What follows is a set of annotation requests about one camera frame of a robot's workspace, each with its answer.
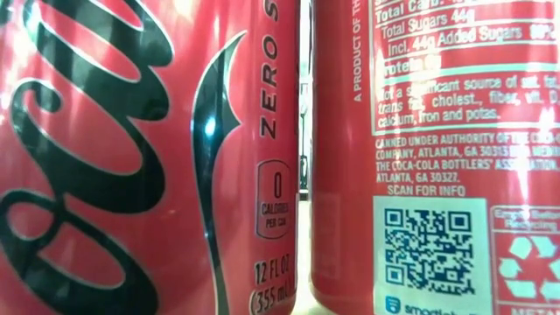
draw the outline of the red soda can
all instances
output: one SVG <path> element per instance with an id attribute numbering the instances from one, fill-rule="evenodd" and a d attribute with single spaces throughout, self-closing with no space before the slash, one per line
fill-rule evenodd
<path id="1" fill-rule="evenodd" d="M 560 314 L 560 3 L 316 11 L 318 300 L 340 315 Z"/>
<path id="2" fill-rule="evenodd" d="M 1 2 L 0 313 L 290 313 L 297 12 Z"/>

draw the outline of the coca-cola logo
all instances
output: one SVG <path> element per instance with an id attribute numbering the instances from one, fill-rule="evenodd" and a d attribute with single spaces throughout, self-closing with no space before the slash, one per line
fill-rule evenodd
<path id="1" fill-rule="evenodd" d="M 22 18 L 27 35 L 44 60 L 108 113 L 128 134 L 142 156 L 141 166 L 125 174 L 82 161 L 36 124 L 25 106 L 24 96 L 31 92 L 37 105 L 51 113 L 69 106 L 70 102 L 65 101 L 46 80 L 26 78 L 16 87 L 10 103 L 11 126 L 29 156 L 45 174 L 53 194 L 45 196 L 27 189 L 6 192 L 0 199 L 0 243 L 21 280 L 47 305 L 64 314 L 154 314 L 158 309 L 158 293 L 145 270 L 125 248 L 70 211 L 64 199 L 64 195 L 69 194 L 114 214 L 140 214 L 150 211 L 165 191 L 165 172 L 158 154 L 130 118 L 158 121 L 168 114 L 168 94 L 151 68 L 171 63 L 172 43 L 157 19 L 140 1 L 123 1 L 143 27 L 133 27 L 89 0 L 42 0 L 123 53 L 140 73 L 138 80 L 126 80 L 101 68 L 69 45 L 42 21 L 40 10 L 34 7 L 38 0 L 26 0 L 19 17 L 12 15 L 11 1 L 0 4 L 0 25 L 5 25 L 10 18 Z M 214 228 L 213 172 L 222 142 L 239 125 L 228 101 L 227 87 L 229 65 L 241 38 L 242 34 L 236 36 L 205 71 L 195 97 L 190 126 L 193 166 L 213 262 L 219 314 L 229 311 Z M 12 231 L 7 213 L 18 204 L 33 204 L 52 213 L 53 221 L 46 233 L 29 240 Z M 61 272 L 41 258 L 39 251 L 53 241 L 63 224 L 77 228 L 106 249 L 120 264 L 124 280 L 114 287 L 96 287 Z M 30 275 L 40 275 L 40 278 L 37 280 Z M 60 288 L 66 288 L 65 291 L 71 294 L 60 295 Z"/>

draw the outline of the metallic can surface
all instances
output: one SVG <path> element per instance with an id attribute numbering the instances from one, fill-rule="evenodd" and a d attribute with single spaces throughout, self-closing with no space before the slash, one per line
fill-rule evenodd
<path id="1" fill-rule="evenodd" d="M 559 7 L 316 3 L 321 303 L 341 315 L 560 313 Z"/>
<path id="2" fill-rule="evenodd" d="M 0 313 L 290 313 L 297 2 L 0 11 Z"/>

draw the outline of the recycling symbol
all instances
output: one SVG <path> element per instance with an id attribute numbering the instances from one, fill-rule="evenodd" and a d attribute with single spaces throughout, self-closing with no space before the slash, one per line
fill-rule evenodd
<path id="1" fill-rule="evenodd" d="M 519 236 L 514 239 L 509 252 L 516 258 L 500 258 L 500 274 L 505 278 L 507 288 L 516 298 L 537 298 L 539 293 L 547 300 L 560 300 L 560 258 L 549 264 L 556 281 L 544 280 L 543 283 L 517 280 L 522 272 L 518 259 L 529 257 L 533 246 L 539 252 L 539 258 L 553 258 L 557 246 L 548 236 Z"/>

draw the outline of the qr code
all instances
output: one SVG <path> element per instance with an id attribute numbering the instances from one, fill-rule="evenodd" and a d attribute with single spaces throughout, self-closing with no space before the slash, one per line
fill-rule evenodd
<path id="1" fill-rule="evenodd" d="M 471 213 L 385 208 L 386 281 L 454 296 L 474 295 Z"/>

